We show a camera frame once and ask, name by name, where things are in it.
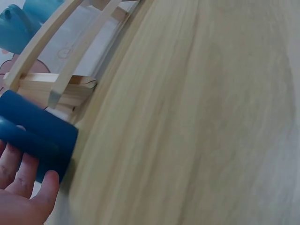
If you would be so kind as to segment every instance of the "finger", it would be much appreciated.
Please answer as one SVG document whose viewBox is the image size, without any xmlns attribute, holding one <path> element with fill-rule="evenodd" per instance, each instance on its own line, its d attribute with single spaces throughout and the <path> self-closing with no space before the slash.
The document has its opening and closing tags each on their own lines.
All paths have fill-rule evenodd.
<svg viewBox="0 0 300 225">
<path fill-rule="evenodd" d="M 0 158 L 0 189 L 10 185 L 17 173 L 22 153 L 15 147 L 7 144 Z"/>
<path fill-rule="evenodd" d="M 48 171 L 44 177 L 42 187 L 38 194 L 31 199 L 37 209 L 39 209 L 44 221 L 50 216 L 58 194 L 59 176 L 55 171 Z"/>
<path fill-rule="evenodd" d="M 0 158 L 2 156 L 2 153 L 4 152 L 6 144 L 4 143 L 4 141 L 0 140 Z"/>
<path fill-rule="evenodd" d="M 17 176 L 5 190 L 12 194 L 30 198 L 38 170 L 38 159 L 24 153 Z"/>
</svg>

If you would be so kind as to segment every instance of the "teal object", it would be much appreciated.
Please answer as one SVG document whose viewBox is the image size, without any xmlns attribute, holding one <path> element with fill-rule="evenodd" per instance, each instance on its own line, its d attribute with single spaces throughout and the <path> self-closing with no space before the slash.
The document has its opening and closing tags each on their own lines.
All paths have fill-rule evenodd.
<svg viewBox="0 0 300 225">
<path fill-rule="evenodd" d="M 0 14 L 0 48 L 21 54 L 41 24 L 17 5 L 8 6 Z"/>
<path fill-rule="evenodd" d="M 64 0 L 26 0 L 23 6 L 25 13 L 45 23 Z"/>
<path fill-rule="evenodd" d="M 36 181 L 49 170 L 62 181 L 76 144 L 78 130 L 73 125 L 39 108 L 8 90 L 0 97 L 0 139 L 39 158 Z"/>
</svg>

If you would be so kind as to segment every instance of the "hand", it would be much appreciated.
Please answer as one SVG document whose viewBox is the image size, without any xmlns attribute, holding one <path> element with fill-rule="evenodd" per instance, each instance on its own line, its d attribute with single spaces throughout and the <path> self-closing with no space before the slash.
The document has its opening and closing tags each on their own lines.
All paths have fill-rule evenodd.
<svg viewBox="0 0 300 225">
<path fill-rule="evenodd" d="M 59 176 L 46 173 L 38 194 L 30 199 L 38 159 L 0 140 L 0 224 L 42 225 L 51 214 L 59 190 Z"/>
</svg>

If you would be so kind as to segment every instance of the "wooden floor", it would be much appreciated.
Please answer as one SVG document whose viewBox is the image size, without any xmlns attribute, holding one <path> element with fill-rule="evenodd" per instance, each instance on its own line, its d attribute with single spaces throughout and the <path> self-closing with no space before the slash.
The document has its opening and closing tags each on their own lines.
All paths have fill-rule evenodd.
<svg viewBox="0 0 300 225">
<path fill-rule="evenodd" d="M 145 0 L 47 224 L 300 224 L 299 21 L 297 0 Z"/>
</svg>

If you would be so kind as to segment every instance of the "wooden slat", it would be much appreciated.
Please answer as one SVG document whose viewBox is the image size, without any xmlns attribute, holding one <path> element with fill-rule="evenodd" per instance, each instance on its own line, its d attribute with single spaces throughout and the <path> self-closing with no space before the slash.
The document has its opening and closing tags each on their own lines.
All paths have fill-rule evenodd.
<svg viewBox="0 0 300 225">
<path fill-rule="evenodd" d="M 72 14 L 72 12 L 82 3 L 83 0 L 65 1 L 53 15 L 44 23 L 41 29 L 29 42 L 22 54 L 19 56 L 10 73 L 5 76 L 5 84 L 14 91 L 18 90 L 18 80 L 23 73 L 28 73 L 34 62 L 53 37 L 59 27 Z"/>
<path fill-rule="evenodd" d="M 93 7 L 99 9 L 99 10 L 103 10 L 105 8 L 105 6 L 108 4 L 109 1 L 99 1 L 99 0 L 95 0 L 93 1 L 92 5 Z M 115 11 L 112 13 L 112 18 L 116 19 L 117 21 L 123 21 L 126 16 L 127 16 L 128 12 L 120 7 L 117 7 L 115 9 Z"/>
<path fill-rule="evenodd" d="M 61 95 L 63 94 L 66 86 L 68 85 L 74 71 L 77 68 L 80 60 L 84 56 L 85 52 L 88 50 L 89 46 L 95 39 L 96 35 L 99 33 L 101 28 L 104 26 L 106 21 L 109 19 L 112 12 L 118 7 L 121 3 L 121 0 L 111 0 L 105 9 L 102 11 L 100 16 L 96 19 L 96 21 L 92 24 L 92 26 L 88 29 L 84 37 L 82 38 L 80 44 L 76 47 L 76 49 L 70 55 L 69 60 L 65 64 L 62 69 L 60 76 L 57 78 L 54 83 L 49 100 L 48 106 L 51 108 L 55 108 L 59 102 Z"/>
</svg>

